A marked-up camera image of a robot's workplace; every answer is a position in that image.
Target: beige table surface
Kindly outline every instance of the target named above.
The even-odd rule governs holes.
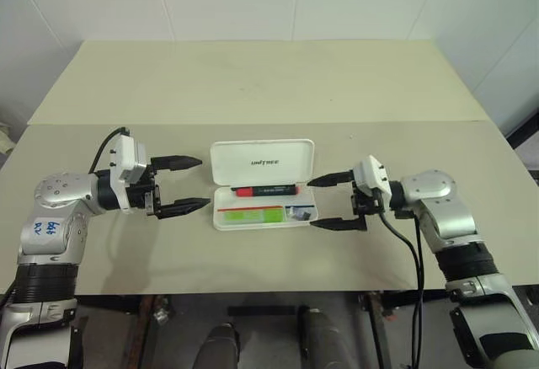
[[[30,124],[487,118],[429,41],[88,41]]]
[[[0,170],[0,291],[13,279],[19,233],[35,185],[47,174],[85,172],[113,126],[30,126]],[[163,198],[211,196],[214,141],[301,137],[316,144],[314,173],[352,167],[372,153],[393,179],[428,168],[453,175],[496,263],[514,284],[539,282],[538,189],[492,122],[135,126],[152,155],[190,154],[204,165],[160,174]],[[350,188],[317,190],[322,217],[350,217]],[[377,218],[368,232],[315,227],[218,232],[211,206],[158,221],[142,212],[95,217],[78,294],[214,291],[334,291],[412,288],[409,251]],[[413,238],[410,222],[396,222]],[[444,281],[425,252],[426,286]]]

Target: red marker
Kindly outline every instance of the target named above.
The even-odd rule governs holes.
[[[296,195],[299,192],[295,185],[246,186],[232,190],[236,192],[236,196],[241,197]]]

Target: white tile wall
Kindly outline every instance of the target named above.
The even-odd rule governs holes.
[[[503,131],[533,104],[537,0],[0,0],[0,118],[24,129],[84,39],[432,38]]]

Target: black cable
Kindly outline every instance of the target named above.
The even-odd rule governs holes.
[[[93,172],[95,171],[95,168],[97,167],[98,165],[98,162],[99,162],[99,159],[101,158],[101,153],[103,152],[104,148],[107,146],[107,144],[110,142],[110,139],[112,139],[114,136],[116,136],[117,134],[122,134],[124,136],[129,136],[129,129],[127,129],[126,127],[122,126],[122,127],[119,127],[118,129],[114,129],[104,140],[103,142],[101,143],[101,146],[99,146],[98,148],[98,152],[95,153],[95,158],[93,158],[93,162],[92,162],[92,165],[90,167],[90,170],[88,171],[88,174],[93,174]]]
[[[2,310],[3,307],[8,303],[8,300],[13,294],[14,290],[15,290],[15,281],[11,282],[11,285],[9,285],[9,288],[3,294],[2,300],[0,300],[0,310]]]
[[[423,343],[423,295],[424,295],[424,263],[423,263],[423,249],[421,247],[421,231],[419,229],[419,219],[414,217],[415,223],[415,240],[417,242],[417,252],[419,255],[419,273],[420,282],[418,282],[418,299],[414,306],[414,314],[412,315],[412,340],[415,340],[417,329],[417,350],[415,349],[415,343],[412,344],[412,368],[419,368],[419,360],[421,358],[421,345]]]
[[[395,237],[397,237],[399,240],[401,240],[403,243],[406,244],[406,246],[409,248],[410,250],[410,253],[412,253],[412,256],[414,257],[414,264],[415,264],[415,275],[416,275],[416,279],[417,279],[417,282],[418,282],[418,299],[415,303],[415,307],[414,307],[414,315],[417,316],[419,314],[419,317],[420,317],[420,324],[419,324],[419,332],[421,333],[421,337],[422,337],[422,324],[423,324],[423,288],[424,288],[424,285],[423,285],[423,273],[424,273],[424,270],[423,270],[423,255],[421,254],[421,259],[418,257],[416,251],[415,251],[415,248],[414,248],[414,245],[407,239],[405,238],[401,233],[398,232],[398,230],[393,227],[391,225],[390,222],[387,221],[386,219],[386,215],[384,214],[383,211],[381,211],[380,213],[378,213],[378,216],[380,217],[380,220],[382,220],[382,223],[384,224],[384,226],[387,227],[387,229],[393,234],[395,235]],[[413,320],[412,320],[412,369],[418,369],[419,367],[419,361],[416,359],[416,356],[419,357],[419,354],[416,354],[416,325],[415,325],[415,322],[416,320],[414,319],[414,316],[413,316]]]

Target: unitree logo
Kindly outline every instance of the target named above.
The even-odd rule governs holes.
[[[259,161],[252,161],[251,165],[271,165],[271,164],[278,164],[279,160],[259,160]]]

